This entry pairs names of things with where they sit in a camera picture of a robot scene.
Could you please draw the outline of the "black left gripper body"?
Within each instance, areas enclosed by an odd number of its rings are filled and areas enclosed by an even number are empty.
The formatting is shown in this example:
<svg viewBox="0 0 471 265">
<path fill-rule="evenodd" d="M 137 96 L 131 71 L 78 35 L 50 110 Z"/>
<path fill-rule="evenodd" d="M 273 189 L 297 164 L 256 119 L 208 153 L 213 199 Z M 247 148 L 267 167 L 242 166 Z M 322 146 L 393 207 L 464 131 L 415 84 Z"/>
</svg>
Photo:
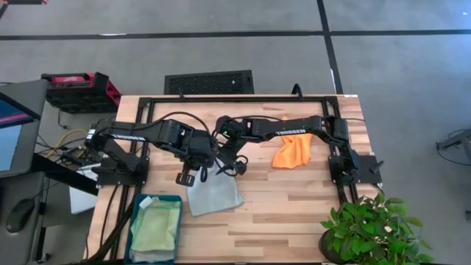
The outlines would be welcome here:
<svg viewBox="0 0 471 265">
<path fill-rule="evenodd" d="M 178 135 L 176 157 L 190 168 L 211 167 L 216 157 L 214 139 L 204 130 L 185 130 Z"/>
</svg>

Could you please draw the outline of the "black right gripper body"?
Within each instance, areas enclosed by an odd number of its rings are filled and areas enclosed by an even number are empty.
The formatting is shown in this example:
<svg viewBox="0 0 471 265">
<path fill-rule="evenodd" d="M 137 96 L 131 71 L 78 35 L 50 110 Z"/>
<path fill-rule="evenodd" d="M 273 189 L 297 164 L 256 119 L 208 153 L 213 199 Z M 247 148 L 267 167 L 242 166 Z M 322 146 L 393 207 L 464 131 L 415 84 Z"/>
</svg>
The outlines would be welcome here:
<svg viewBox="0 0 471 265">
<path fill-rule="evenodd" d="M 221 147 L 219 147 L 218 159 L 225 165 L 233 168 L 236 164 L 238 152 L 245 145 L 245 140 L 229 139 Z"/>
</svg>

